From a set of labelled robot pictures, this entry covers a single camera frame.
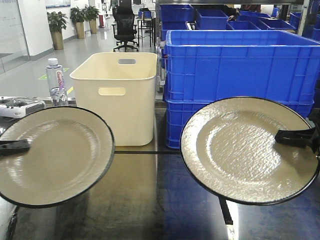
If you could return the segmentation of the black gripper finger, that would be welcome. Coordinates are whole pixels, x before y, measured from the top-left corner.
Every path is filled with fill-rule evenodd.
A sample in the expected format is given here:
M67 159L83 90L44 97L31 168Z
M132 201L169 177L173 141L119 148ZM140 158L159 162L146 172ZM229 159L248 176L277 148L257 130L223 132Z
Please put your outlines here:
M283 145L310 147L313 153L320 149L320 131L316 127L304 130L278 130L274 139Z
M9 156L28 152L30 144L26 139L22 140L1 140L0 155Z

